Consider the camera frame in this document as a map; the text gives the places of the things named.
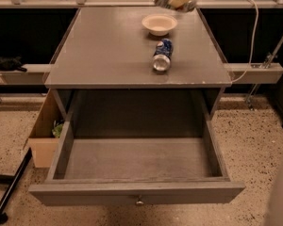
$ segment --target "drawer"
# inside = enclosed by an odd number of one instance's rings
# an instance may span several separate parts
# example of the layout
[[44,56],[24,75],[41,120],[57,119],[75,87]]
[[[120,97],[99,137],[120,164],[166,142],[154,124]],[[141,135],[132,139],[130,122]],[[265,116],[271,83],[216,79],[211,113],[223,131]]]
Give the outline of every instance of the drawer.
[[77,90],[47,179],[45,205],[225,203],[231,182],[201,90]]

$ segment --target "terrazzo floor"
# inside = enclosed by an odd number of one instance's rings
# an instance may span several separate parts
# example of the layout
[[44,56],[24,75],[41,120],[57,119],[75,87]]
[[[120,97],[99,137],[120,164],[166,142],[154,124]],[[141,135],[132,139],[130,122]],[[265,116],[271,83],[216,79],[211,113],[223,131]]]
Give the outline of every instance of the terrazzo floor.
[[[0,105],[0,173],[13,174],[27,151],[26,139],[43,98],[3,97]],[[250,111],[241,96],[223,97],[212,120],[233,181],[246,189],[228,204],[46,207],[28,193],[47,169],[31,160],[8,202],[5,225],[261,225],[283,157],[282,120],[264,96]],[[0,186],[0,198],[3,195]]]

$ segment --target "bowl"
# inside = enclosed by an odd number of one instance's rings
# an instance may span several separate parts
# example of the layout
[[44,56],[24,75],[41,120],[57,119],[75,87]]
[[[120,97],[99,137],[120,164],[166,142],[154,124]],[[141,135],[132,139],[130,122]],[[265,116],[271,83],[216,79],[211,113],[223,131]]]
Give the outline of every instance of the bowl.
[[148,15],[141,23],[155,36],[164,36],[177,26],[177,20],[167,14]]

